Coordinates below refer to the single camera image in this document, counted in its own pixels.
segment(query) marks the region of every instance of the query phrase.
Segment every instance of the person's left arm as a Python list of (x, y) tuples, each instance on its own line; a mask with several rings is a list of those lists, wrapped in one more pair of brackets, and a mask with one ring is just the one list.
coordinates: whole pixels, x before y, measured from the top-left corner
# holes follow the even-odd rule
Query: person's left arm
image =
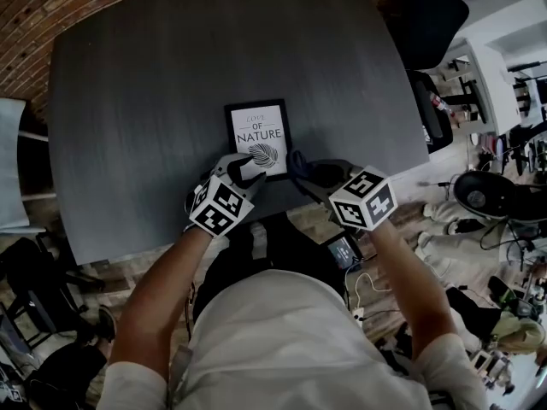
[(211, 240), (206, 231), (191, 228), (138, 282), (123, 309), (110, 365), (129, 361), (168, 380), (171, 335)]

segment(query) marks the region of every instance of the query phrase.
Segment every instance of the brick wall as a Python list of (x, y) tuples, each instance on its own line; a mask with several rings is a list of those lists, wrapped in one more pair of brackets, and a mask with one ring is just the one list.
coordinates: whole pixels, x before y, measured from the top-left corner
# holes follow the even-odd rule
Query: brick wall
[(0, 0), (0, 97), (29, 101), (36, 117), (45, 120), (53, 39), (119, 1)]

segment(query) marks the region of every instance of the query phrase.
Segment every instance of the shirt sleeve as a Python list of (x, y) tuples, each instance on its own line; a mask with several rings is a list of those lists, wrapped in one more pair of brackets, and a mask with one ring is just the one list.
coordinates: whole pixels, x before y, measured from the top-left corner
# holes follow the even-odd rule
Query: shirt sleeve
[(415, 367), (430, 394), (448, 394), (456, 409), (488, 408), (485, 386), (456, 334), (446, 334), (429, 343), (415, 361)]
[(167, 392), (159, 373), (136, 363), (114, 363), (106, 370), (97, 410), (165, 410)]

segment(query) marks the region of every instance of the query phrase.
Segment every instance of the person's right arm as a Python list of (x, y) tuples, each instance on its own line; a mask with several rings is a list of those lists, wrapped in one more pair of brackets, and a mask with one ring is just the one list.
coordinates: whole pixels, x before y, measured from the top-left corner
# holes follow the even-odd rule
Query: person's right arm
[(437, 337), (456, 334), (448, 299), (431, 270), (426, 268), (389, 220), (370, 232), (370, 239), (397, 305), (409, 322), (412, 353), (417, 359)]

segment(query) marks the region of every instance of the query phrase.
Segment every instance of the white t-shirt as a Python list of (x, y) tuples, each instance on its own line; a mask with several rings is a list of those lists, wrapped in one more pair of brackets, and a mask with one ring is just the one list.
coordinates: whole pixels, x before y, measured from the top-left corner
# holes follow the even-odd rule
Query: white t-shirt
[[(329, 286), (268, 270), (221, 292), (202, 312), (178, 410), (424, 410), (451, 396), (487, 408), (484, 386), (453, 334), (432, 342), (402, 378)], [(160, 410), (167, 385), (133, 363), (109, 367), (98, 410)]]

